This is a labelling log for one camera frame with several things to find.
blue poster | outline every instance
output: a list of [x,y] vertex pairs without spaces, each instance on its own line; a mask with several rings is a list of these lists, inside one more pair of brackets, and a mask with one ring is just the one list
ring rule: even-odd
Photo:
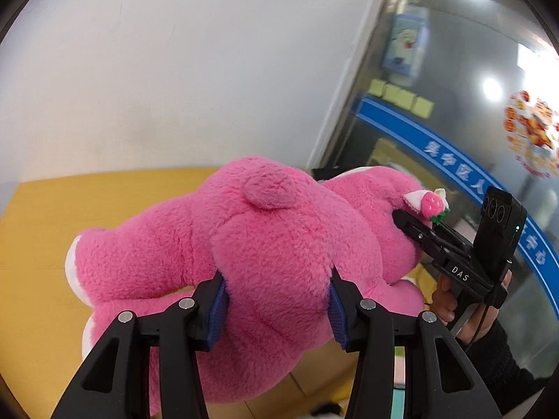
[[[480,205],[490,185],[504,189],[459,149],[409,117],[369,97],[357,117],[392,137],[433,165]],[[553,246],[530,216],[522,230],[518,250],[538,276],[559,317],[559,263]]]

blue gripper pad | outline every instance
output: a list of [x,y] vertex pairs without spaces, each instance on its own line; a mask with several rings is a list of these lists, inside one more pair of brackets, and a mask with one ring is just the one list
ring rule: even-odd
[[347,333],[347,317],[346,312],[342,306],[339,296],[337,295],[336,288],[330,284],[330,295],[328,301],[328,319],[334,338],[338,342],[342,350],[346,350],[349,344],[349,335]]
[[210,349],[213,349],[214,345],[219,341],[222,336],[223,326],[225,324],[225,319],[227,317],[227,308],[229,306],[229,295],[225,289],[225,281],[222,280],[217,294],[215,295],[215,300],[210,308],[210,314],[208,319],[208,334],[206,336],[206,345]]

round colorful sticker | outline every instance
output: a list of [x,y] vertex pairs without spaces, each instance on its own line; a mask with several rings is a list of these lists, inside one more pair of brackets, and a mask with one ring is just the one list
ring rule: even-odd
[[547,103],[520,91],[509,97],[503,121],[509,148],[531,174],[559,175],[559,114]]

silver screw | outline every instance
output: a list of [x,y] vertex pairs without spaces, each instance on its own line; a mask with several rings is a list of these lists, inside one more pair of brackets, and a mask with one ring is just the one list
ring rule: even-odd
[[118,314],[118,321],[120,321],[121,323],[128,323],[128,321],[130,321],[132,317],[132,312],[130,312],[129,310],[125,310],[124,312],[120,312]]
[[359,305],[365,310],[373,310],[377,306],[376,302],[372,299],[361,299]]
[[181,309],[190,309],[191,307],[194,307],[194,299],[192,298],[183,298],[178,302],[178,306]]
[[427,310],[427,312],[421,313],[421,318],[423,318],[423,321],[427,321],[427,323],[434,323],[435,321],[437,321],[437,315],[435,315],[433,312],[430,312],[429,310]]

white wall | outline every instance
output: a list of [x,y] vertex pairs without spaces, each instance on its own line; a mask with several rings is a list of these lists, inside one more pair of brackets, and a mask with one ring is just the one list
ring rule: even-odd
[[307,166],[381,2],[31,0],[0,44],[0,184],[253,154]]

